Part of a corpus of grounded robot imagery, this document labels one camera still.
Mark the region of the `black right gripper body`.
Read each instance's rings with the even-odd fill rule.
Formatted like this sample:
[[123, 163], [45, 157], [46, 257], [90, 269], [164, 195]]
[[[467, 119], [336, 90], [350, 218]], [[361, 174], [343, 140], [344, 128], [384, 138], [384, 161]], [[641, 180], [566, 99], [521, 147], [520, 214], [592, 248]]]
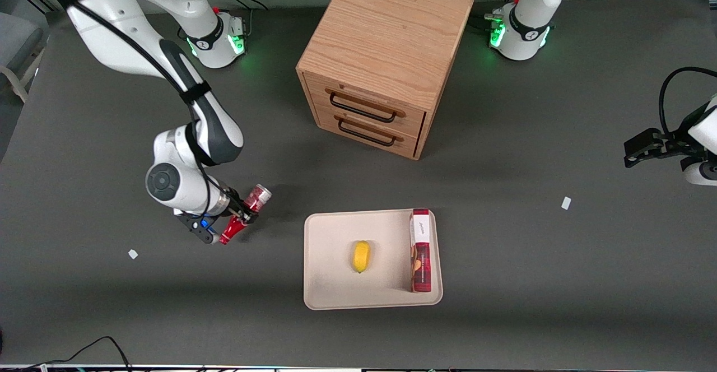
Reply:
[[223, 217], [236, 216], [241, 220], [249, 219], [248, 206], [240, 199], [238, 192], [231, 187], [223, 187], [223, 194], [228, 200]]

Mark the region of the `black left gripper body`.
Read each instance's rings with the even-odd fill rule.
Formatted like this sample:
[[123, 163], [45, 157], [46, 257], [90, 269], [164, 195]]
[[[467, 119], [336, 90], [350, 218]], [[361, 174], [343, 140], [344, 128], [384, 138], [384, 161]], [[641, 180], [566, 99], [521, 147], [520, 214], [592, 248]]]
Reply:
[[670, 131], [666, 119], [661, 119], [665, 140], [661, 159], [683, 156], [691, 160], [701, 160], [701, 145], [688, 132], [696, 123], [697, 119], [683, 119], [678, 128]]

